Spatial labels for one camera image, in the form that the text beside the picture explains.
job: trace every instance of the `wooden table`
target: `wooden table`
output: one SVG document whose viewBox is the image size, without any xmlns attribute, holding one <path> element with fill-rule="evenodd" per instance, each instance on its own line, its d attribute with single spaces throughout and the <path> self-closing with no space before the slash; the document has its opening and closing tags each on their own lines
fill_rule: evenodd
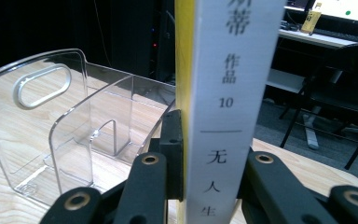
<svg viewBox="0 0 358 224">
<path fill-rule="evenodd" d="M 254 139 L 253 149 L 277 155 L 305 187 L 322 195 L 328 196 L 329 190 L 337 185 L 353 185 L 358 187 L 358 178 L 353 175 L 260 140 Z M 47 205 L 29 200 L 17 194 L 8 185 L 0 167 L 0 223 L 38 223 L 47 210 Z M 176 223 L 175 202 L 170 202 L 169 223 Z M 231 223 L 245 223 L 241 209 L 236 212 Z"/>
</svg>

